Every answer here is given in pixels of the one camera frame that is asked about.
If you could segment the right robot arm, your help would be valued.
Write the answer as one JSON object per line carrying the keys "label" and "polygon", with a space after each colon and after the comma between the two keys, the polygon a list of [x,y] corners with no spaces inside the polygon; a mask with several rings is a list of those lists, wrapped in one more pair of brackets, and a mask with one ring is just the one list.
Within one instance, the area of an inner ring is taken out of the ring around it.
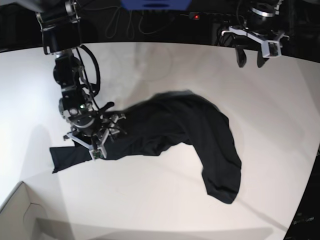
{"label": "right robot arm", "polygon": [[[59,112],[70,124],[70,132],[64,139],[88,149],[92,159],[106,159],[105,143],[108,137],[121,132],[117,121],[120,115],[108,115],[115,104],[107,102],[99,107],[95,96],[101,87],[101,75],[97,59],[83,45],[79,7],[74,0],[23,0],[20,3],[36,14],[42,34],[45,55],[55,57],[53,77],[60,86],[62,97]],[[96,82],[90,83],[81,56],[73,51],[84,50],[91,58]]]}

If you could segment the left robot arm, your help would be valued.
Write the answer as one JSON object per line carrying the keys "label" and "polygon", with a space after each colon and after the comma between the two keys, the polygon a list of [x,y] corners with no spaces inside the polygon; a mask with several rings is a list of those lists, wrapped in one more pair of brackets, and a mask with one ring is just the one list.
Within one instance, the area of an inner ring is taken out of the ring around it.
{"label": "left robot arm", "polygon": [[282,56],[282,39],[290,37],[284,30],[274,26],[280,15],[281,0],[240,0],[236,6],[236,25],[229,25],[221,31],[221,36],[232,37],[237,65],[243,68],[247,63],[245,48],[249,44],[257,47],[258,68],[274,58]]}

